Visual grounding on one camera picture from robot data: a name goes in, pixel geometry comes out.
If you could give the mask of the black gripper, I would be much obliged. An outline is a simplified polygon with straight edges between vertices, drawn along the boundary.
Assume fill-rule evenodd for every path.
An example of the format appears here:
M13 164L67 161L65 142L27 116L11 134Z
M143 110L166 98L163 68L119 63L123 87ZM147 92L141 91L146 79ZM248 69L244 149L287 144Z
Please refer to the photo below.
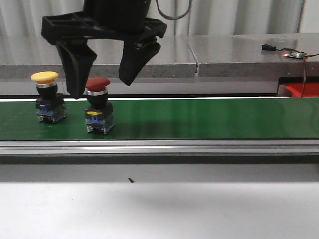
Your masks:
M83 95L97 58L87 39L127 40L119 67L119 79L127 86L158 54L161 46L155 36L163 38L167 24L147 17L150 3L149 0L86 0L79 12L42 18L41 35L51 45L56 44L67 91L73 98Z

